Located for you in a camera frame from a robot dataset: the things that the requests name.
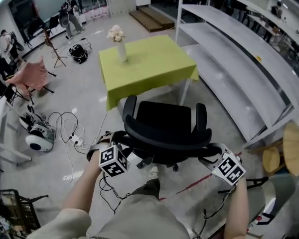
white vase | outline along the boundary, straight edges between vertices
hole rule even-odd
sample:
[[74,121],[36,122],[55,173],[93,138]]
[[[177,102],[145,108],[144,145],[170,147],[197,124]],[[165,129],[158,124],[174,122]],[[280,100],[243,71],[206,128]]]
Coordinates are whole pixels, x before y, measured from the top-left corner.
[[121,62],[127,61],[126,48],[123,42],[118,42],[118,56]]

chair seat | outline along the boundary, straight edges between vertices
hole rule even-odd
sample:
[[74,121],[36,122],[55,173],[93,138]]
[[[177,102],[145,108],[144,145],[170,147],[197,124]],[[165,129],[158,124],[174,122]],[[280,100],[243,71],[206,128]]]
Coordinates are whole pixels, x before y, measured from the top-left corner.
[[136,119],[156,129],[191,133],[189,107],[143,101],[140,103]]

chair armrest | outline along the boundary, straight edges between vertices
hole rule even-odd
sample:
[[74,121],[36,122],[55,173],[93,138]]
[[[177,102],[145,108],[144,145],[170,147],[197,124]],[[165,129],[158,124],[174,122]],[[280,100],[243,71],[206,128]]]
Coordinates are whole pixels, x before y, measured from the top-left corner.
[[207,126],[207,111],[206,106],[198,103],[196,105],[196,130],[204,131]]
[[124,105],[124,109],[123,109],[123,122],[126,121],[126,117],[128,115],[130,115],[131,117],[134,116],[134,110],[135,110],[137,99],[138,98],[136,96],[129,96],[126,99],[126,102],[125,102],[125,105]]

person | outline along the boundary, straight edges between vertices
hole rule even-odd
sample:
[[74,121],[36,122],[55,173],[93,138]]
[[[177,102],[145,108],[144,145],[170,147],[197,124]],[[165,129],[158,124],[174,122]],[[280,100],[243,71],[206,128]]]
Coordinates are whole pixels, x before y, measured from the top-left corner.
[[[279,19],[282,18],[283,10],[281,9],[281,2],[277,2],[277,5],[271,7],[271,13],[273,15],[275,15],[276,17],[278,17]],[[272,27],[272,28],[277,27],[277,25],[275,23],[273,23],[273,22],[270,22],[269,26]],[[271,33],[269,33],[269,31],[266,31],[266,33],[264,35],[264,40],[269,43],[270,38],[272,36],[273,35]]]
[[[106,149],[111,135],[101,137],[97,146]],[[68,193],[59,215],[39,228],[28,239],[84,239],[91,225],[91,208],[95,183],[101,174],[99,150],[88,154],[90,162]],[[157,166],[149,172],[149,180],[122,201],[117,214],[92,237],[95,239],[189,239],[185,226],[158,200],[160,182]],[[249,207],[246,180],[242,178],[232,194],[225,227],[225,239],[245,238]]]
[[[68,13],[69,13],[69,21],[73,23],[76,31],[83,33],[85,31],[85,28],[83,28],[78,19],[75,17],[74,15],[74,11],[78,11],[78,4],[75,0],[67,0],[67,2],[69,3],[69,9],[68,9]],[[73,39],[73,35],[71,32],[71,28],[70,28],[70,24],[68,24],[66,26],[66,33],[68,35],[68,37],[70,39]]]
[[23,58],[18,54],[18,51],[16,49],[16,44],[11,43],[11,33],[8,33],[5,29],[1,31],[0,37],[3,36],[6,41],[6,48],[4,49],[4,52],[10,52],[10,55],[12,56],[13,59],[18,59],[20,62],[23,61]]

flower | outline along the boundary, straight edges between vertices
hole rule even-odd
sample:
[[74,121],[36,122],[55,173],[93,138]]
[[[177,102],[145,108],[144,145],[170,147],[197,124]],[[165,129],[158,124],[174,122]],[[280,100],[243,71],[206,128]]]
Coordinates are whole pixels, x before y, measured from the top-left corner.
[[115,36],[115,39],[114,39],[116,42],[121,42],[122,41],[122,37],[121,36]]
[[121,29],[121,27],[120,27],[119,25],[114,25],[114,26],[112,27],[112,30],[113,30],[114,32],[116,32],[116,33],[122,31],[122,29]]
[[109,32],[108,32],[108,38],[115,38],[115,36],[116,36],[116,33],[112,30],[112,29],[110,29],[109,30]]

